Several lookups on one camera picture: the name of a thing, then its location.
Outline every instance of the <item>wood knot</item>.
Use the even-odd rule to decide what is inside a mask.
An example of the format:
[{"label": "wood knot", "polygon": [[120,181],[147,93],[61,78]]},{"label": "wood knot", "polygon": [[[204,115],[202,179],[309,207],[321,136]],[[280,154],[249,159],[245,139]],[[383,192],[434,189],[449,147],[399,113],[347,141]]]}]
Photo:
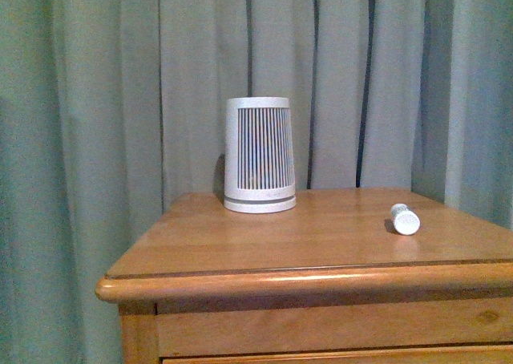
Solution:
[{"label": "wood knot", "polygon": [[491,324],[493,322],[496,322],[498,319],[499,315],[492,310],[486,310],[484,312],[481,312],[477,316],[477,320],[481,324]]}]

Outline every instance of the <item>curtain fold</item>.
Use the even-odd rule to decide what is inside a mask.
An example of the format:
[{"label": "curtain fold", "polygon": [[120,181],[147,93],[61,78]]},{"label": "curtain fold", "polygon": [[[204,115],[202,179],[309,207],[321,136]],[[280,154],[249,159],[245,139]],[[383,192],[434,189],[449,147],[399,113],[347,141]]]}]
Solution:
[{"label": "curtain fold", "polygon": [[369,41],[369,0],[318,0],[312,188],[353,188]]},{"label": "curtain fold", "polygon": [[220,188],[229,98],[290,98],[298,189],[361,173],[513,228],[513,0],[0,12],[0,362],[120,362],[95,283],[176,197]]},{"label": "curtain fold", "polygon": [[79,360],[51,0],[0,0],[0,7],[0,362]]},{"label": "curtain fold", "polygon": [[411,187],[424,0],[376,0],[362,187]]},{"label": "curtain fold", "polygon": [[123,135],[120,0],[55,0],[67,191],[87,362],[118,362],[115,305],[95,284],[130,242]]}]

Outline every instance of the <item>nightstand top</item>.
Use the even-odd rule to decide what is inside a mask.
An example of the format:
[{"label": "nightstand top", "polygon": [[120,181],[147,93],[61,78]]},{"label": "nightstand top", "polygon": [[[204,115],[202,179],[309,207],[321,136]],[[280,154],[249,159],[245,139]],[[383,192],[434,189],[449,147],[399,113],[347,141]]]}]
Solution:
[{"label": "nightstand top", "polygon": [[[413,236],[393,229],[390,207],[397,203],[410,206],[421,220]],[[298,276],[313,277],[318,284],[315,277],[362,269],[416,268],[429,274],[464,269],[462,274],[469,275],[477,266],[513,269],[511,263],[513,232],[406,190],[301,191],[296,208],[272,214],[231,212],[213,194],[190,193],[109,269],[97,293],[108,301],[130,299],[107,293],[109,285],[130,280],[153,280],[159,286],[165,279],[187,286],[260,275],[273,285]],[[497,279],[513,279],[513,271],[504,269],[506,276]],[[147,298],[163,296],[154,290]]]}]

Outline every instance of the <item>vertical slats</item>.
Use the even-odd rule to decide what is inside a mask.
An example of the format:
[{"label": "vertical slats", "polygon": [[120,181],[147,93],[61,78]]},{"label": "vertical slats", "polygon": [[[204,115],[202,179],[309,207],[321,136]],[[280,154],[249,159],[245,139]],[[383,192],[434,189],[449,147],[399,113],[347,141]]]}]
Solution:
[{"label": "vertical slats", "polygon": [[276,189],[294,181],[290,110],[247,108],[238,112],[237,187]]}]

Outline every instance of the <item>rounded wooden edge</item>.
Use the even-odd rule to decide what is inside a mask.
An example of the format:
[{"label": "rounded wooden edge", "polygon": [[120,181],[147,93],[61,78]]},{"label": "rounded wooden edge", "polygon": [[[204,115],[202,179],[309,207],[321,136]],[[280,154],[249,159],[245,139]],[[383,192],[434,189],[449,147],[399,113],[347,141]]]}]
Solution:
[{"label": "rounded wooden edge", "polygon": [[[407,362],[406,360],[412,360],[418,358],[420,360],[415,360],[414,362],[430,362],[431,354],[447,354],[446,360],[443,362],[449,363],[453,358],[451,355],[455,354],[468,354],[469,359],[472,359],[470,355],[478,355],[478,359],[487,359],[488,355],[497,354],[500,355],[499,358],[503,358],[504,360],[511,358],[513,356],[513,345],[510,344],[500,344],[500,345],[478,345],[478,346],[434,346],[434,347],[422,347],[422,348],[393,348],[393,349],[380,349],[380,350],[351,350],[351,351],[341,351],[341,352],[320,352],[320,353],[307,353],[307,354],[265,354],[265,355],[251,355],[251,356],[238,356],[236,358],[236,362],[284,362],[288,360],[296,361],[317,361],[319,359],[324,360],[335,360],[335,359],[350,359],[353,358],[355,361],[351,362],[360,362],[362,359],[365,362],[370,362],[369,360],[377,360],[379,358],[394,360],[395,358],[404,358],[405,361],[401,360],[401,362]],[[164,359],[163,364],[221,364],[221,363],[234,363],[234,358],[171,358]]]},{"label": "rounded wooden edge", "polygon": [[461,290],[513,287],[513,263],[325,268],[182,277],[102,278],[100,300],[158,301],[184,297],[280,296],[391,290]]}]

